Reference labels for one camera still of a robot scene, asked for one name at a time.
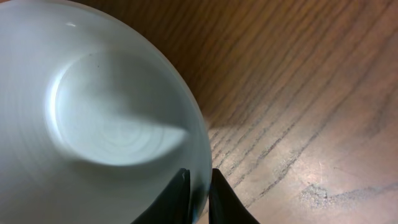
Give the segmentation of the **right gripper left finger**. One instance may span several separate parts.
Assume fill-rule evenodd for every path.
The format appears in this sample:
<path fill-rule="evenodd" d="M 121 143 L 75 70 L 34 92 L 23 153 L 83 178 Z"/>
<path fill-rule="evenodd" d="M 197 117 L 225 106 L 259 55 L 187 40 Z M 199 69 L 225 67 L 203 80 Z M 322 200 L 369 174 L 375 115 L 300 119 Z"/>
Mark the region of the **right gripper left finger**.
<path fill-rule="evenodd" d="M 132 224 L 187 224 L 190 171 L 179 169 L 154 202 Z"/>

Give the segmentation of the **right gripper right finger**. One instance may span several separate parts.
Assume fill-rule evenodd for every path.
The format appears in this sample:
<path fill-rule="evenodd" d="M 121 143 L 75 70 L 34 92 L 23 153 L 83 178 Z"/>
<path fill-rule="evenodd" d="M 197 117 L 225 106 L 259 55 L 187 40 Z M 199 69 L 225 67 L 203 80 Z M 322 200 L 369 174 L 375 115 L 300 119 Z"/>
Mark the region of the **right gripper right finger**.
<path fill-rule="evenodd" d="M 209 224 L 259 224 L 241 203 L 219 169 L 212 169 Z"/>

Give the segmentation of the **grey bowl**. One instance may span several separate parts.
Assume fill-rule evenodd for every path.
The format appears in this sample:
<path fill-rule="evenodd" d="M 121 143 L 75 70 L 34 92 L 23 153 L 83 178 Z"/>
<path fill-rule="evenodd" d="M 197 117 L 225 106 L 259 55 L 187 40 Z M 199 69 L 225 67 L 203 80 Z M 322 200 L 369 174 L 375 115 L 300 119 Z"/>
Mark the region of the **grey bowl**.
<path fill-rule="evenodd" d="M 198 218 L 205 122 L 145 37 L 77 2 L 1 4 L 2 223 L 131 223 L 181 168 Z"/>

